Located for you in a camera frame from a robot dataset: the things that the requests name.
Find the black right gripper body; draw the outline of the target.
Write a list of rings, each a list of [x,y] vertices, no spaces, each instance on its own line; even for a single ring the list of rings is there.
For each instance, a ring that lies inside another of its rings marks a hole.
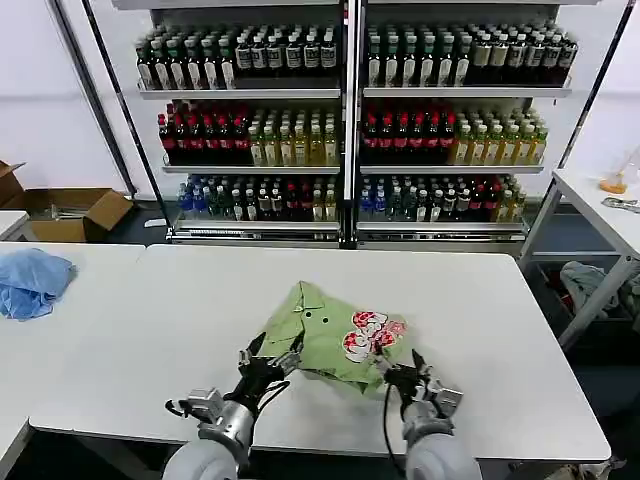
[[[414,367],[400,364],[394,366],[394,384],[391,386],[398,390],[401,406],[407,407],[414,401],[418,388],[424,386],[416,384]]]

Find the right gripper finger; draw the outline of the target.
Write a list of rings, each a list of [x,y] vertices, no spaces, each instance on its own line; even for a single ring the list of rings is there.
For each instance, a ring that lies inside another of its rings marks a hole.
[[[427,364],[424,357],[415,349],[411,350],[411,356],[414,363],[416,384],[428,386],[431,379],[431,366]]]
[[[374,345],[373,363],[386,384],[394,384],[394,364],[386,357],[381,344]]]

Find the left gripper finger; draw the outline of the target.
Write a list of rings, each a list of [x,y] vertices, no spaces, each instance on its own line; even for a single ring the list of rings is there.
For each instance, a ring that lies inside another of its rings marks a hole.
[[[239,369],[256,369],[262,368],[267,360],[259,356],[260,349],[264,343],[266,333],[262,332],[255,337],[244,350],[239,353]]]
[[[304,333],[299,333],[291,343],[289,349],[271,361],[271,365],[279,369],[284,375],[291,374],[298,368],[301,352],[304,348]]]

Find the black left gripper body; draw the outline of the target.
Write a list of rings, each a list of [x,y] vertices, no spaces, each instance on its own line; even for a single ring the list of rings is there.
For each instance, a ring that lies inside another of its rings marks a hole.
[[[233,391],[234,401],[260,401],[274,382],[283,381],[285,373],[269,357],[251,357],[239,364],[241,379]]]

